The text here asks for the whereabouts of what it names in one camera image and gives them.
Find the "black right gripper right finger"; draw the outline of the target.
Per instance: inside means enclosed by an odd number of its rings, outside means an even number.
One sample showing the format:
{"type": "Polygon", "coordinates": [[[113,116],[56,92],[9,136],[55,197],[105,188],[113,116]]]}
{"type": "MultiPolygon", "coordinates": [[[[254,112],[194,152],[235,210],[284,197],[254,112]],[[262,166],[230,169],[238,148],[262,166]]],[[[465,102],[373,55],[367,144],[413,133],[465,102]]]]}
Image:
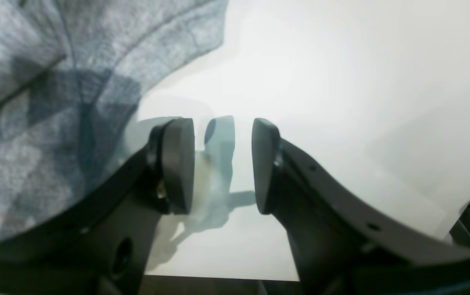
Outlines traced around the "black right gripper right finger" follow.
{"type": "Polygon", "coordinates": [[[266,119],[251,146],[256,205],[286,230],[304,294],[470,295],[470,247],[374,209],[266,119]]]}

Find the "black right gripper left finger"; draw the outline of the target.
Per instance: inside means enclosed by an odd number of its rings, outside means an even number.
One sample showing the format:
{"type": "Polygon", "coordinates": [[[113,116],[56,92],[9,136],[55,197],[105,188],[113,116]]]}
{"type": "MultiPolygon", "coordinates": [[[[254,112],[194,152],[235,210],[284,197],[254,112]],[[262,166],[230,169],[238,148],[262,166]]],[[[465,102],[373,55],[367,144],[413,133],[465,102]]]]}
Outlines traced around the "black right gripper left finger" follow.
{"type": "Polygon", "coordinates": [[[0,242],[0,294],[137,294],[162,215],[190,213],[193,187],[193,120],[154,126],[89,196],[0,242]]]}

